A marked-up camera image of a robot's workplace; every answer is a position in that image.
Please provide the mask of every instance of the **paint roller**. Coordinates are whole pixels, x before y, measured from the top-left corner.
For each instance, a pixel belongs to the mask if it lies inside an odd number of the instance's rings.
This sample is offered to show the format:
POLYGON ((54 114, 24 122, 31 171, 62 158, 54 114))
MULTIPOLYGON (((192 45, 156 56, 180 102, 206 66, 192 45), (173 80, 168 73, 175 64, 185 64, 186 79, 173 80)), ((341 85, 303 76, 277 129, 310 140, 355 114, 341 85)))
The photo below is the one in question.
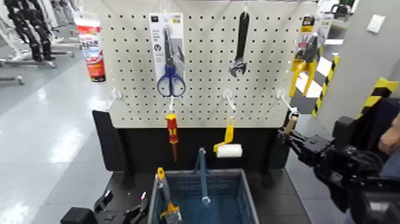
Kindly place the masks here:
POLYGON ((214 152, 218 158, 241 157, 243 150, 241 144, 229 144, 233 141, 233 116, 228 117, 223 142, 214 145, 214 152))

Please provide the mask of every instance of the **pegboard hook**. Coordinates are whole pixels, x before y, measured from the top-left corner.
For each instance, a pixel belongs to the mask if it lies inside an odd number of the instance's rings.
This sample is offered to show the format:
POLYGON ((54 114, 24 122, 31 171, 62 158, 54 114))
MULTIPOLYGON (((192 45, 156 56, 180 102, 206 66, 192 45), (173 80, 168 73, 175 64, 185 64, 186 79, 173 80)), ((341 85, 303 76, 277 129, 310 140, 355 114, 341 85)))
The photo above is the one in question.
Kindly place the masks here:
POLYGON ((167 12, 170 11, 170 0, 162 0, 160 8, 161 8, 161 12, 162 12, 164 21, 168 22, 167 12))
POLYGON ((248 10, 249 10, 249 2, 247 0, 243 0, 243 12, 247 14, 248 10))
POLYGON ((236 106, 235 106, 235 103, 233 102, 232 97, 233 97, 233 92, 230 89, 226 89, 222 93, 222 98, 225 100, 228 100, 229 107, 231 109, 228 113, 229 117, 234 117, 236 115, 236 106))
POLYGON ((108 107, 105 109, 105 111, 108 111, 111 108, 111 106, 113 106, 113 103, 116 100, 122 99, 122 93, 119 90, 117 90, 116 88, 114 88, 111 91, 111 97, 112 97, 112 100, 111 100, 110 104, 108 105, 108 107))
POLYGON ((170 112, 174 111, 174 96, 171 96, 171 102, 169 105, 170 112))
POLYGON ((285 89, 278 89, 276 91, 276 98, 277 99, 281 99, 286 106, 288 107, 288 109, 290 110, 290 114, 289 114, 289 119, 294 115, 294 116, 300 116, 300 112, 297 110, 297 107, 291 107, 290 104, 286 101, 285 99, 285 95, 286 95, 286 91, 285 89))

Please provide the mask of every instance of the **yellow-handled pliers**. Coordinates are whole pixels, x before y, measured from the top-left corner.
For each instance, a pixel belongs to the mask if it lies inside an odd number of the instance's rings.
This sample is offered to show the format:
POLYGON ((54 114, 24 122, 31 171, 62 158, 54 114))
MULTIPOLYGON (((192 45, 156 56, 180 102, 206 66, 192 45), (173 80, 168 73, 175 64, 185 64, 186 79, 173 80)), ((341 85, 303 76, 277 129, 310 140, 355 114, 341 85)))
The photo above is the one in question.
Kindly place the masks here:
POLYGON ((297 78, 299 77, 300 72, 302 71, 308 71, 308 79, 303 91, 303 96, 307 95, 308 88, 310 88, 310 84, 314 80, 315 71, 318 66, 318 59, 315 58, 317 56, 317 53, 318 53, 318 36, 313 35, 308 41, 308 46, 302 55, 303 62, 297 66, 295 73, 293 74, 292 85, 290 86, 290 92, 289 92, 290 97, 293 97, 295 95, 296 81, 297 78))

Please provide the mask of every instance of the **shiny floor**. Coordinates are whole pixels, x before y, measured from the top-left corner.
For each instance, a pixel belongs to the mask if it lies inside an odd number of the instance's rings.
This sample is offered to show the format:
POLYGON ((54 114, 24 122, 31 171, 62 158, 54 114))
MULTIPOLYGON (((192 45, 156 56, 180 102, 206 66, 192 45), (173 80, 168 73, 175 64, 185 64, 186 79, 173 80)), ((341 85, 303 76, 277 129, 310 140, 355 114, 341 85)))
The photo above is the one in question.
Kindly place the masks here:
MULTIPOLYGON (((0 83, 1 224, 59 223, 71 206, 92 207, 111 176, 91 116, 107 106, 108 92, 89 81, 78 50, 57 64, 0 68, 0 77, 26 81, 0 83)), ((329 136, 310 115, 300 118, 297 130, 329 136)), ((313 224, 343 223, 310 168, 290 154, 286 169, 313 224)))

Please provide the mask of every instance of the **human hand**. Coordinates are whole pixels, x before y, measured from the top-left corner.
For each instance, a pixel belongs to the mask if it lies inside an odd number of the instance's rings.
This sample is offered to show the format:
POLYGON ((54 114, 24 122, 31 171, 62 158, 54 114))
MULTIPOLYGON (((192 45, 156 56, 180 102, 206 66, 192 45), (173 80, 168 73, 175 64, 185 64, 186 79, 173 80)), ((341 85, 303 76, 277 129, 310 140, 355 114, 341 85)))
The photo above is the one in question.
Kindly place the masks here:
POLYGON ((400 114, 392 121, 392 126, 380 137, 378 147, 389 155, 400 147, 400 114))

